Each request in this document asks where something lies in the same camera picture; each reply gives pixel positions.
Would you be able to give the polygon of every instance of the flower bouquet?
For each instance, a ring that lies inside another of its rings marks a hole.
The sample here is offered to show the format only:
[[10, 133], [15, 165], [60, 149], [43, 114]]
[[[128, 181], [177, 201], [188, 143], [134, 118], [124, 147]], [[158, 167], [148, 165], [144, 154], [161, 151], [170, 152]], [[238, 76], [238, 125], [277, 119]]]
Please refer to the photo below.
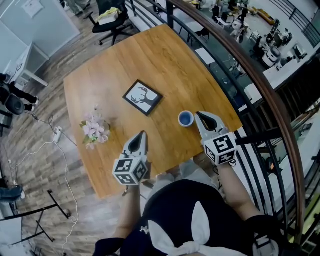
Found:
[[86, 149], [94, 149], [96, 143], [105, 143], [109, 139], [110, 125], [102, 119], [97, 107], [93, 113], [86, 114], [85, 120], [81, 122], [80, 127], [84, 132], [83, 144]]

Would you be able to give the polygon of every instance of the white cup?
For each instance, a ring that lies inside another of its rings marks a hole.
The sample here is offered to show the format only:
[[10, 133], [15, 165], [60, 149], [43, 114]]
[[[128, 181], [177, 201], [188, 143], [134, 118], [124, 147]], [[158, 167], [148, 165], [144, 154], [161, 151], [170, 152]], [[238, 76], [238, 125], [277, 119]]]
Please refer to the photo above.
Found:
[[190, 127], [194, 123], [195, 117], [190, 111], [182, 111], [178, 116], [179, 124], [182, 127]]

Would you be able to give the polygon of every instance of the white bow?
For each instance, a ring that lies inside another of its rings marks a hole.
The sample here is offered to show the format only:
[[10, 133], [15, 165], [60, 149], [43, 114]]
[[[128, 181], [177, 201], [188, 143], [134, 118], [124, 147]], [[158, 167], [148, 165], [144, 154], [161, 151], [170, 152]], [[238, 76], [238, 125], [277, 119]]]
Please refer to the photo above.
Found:
[[245, 256], [243, 253], [224, 247], [209, 247], [205, 244], [210, 238], [210, 225], [207, 213], [201, 203], [195, 204], [191, 232], [193, 241], [185, 242], [176, 248], [167, 233], [154, 221], [149, 220], [149, 232], [152, 245], [168, 256], [181, 256], [186, 254], [201, 253], [205, 256]]

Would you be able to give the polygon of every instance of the wooden floor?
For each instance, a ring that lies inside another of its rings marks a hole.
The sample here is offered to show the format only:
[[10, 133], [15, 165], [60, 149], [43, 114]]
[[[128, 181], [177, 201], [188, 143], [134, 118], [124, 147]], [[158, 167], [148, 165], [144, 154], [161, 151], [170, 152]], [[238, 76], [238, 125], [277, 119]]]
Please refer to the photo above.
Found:
[[[97, 6], [89, 11], [98, 13]], [[61, 126], [63, 131], [75, 141], [71, 132], [71, 124], [67, 110], [63, 80], [73, 70], [87, 60], [111, 46], [111, 38], [99, 46], [98, 41], [105, 34], [92, 34], [89, 20], [72, 18], [81, 31], [81, 35], [55, 54], [39, 71], [39, 76], [49, 83], [47, 88], [36, 82], [30, 82], [27, 92], [37, 95], [40, 104], [35, 110], [39, 119], [47, 121], [54, 115], [52, 126]], [[128, 29], [128, 33], [137, 33]], [[76, 217], [76, 204], [65, 181], [65, 161], [57, 146], [47, 144], [36, 155], [28, 157], [17, 170], [10, 169], [8, 159], [16, 165], [29, 152], [37, 151], [44, 142], [53, 140], [53, 132], [48, 124], [38, 122], [27, 114], [13, 120], [12, 129], [7, 136], [0, 138], [0, 159], [3, 172], [13, 184], [13, 180], [21, 184], [26, 198], [17, 203], [20, 213], [25, 213], [52, 204], [47, 190], [53, 195], [61, 207], [70, 210]], [[120, 210], [121, 195], [113, 195], [98, 199], [91, 186], [77, 147], [65, 136], [62, 136], [60, 147], [66, 153], [68, 172], [67, 179], [78, 202], [79, 222], [65, 245], [68, 256], [90, 256], [93, 254], [97, 240], [113, 234]], [[195, 158], [203, 168], [211, 168], [210, 162], [200, 155]], [[36, 219], [39, 215], [23, 218], [23, 235], [33, 235]], [[51, 243], [45, 235], [40, 235], [30, 242], [34, 248], [42, 248], [44, 256], [62, 255], [62, 245], [71, 231], [73, 223], [67, 220], [58, 209], [51, 209], [43, 215], [41, 224], [46, 232], [55, 239]]]

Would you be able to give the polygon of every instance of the picture frame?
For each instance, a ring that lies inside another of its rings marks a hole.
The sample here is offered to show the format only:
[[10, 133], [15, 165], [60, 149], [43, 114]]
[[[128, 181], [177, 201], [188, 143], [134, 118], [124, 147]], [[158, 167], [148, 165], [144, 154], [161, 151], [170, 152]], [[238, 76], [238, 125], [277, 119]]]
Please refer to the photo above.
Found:
[[122, 98], [148, 116], [159, 104], [163, 95], [138, 79]]

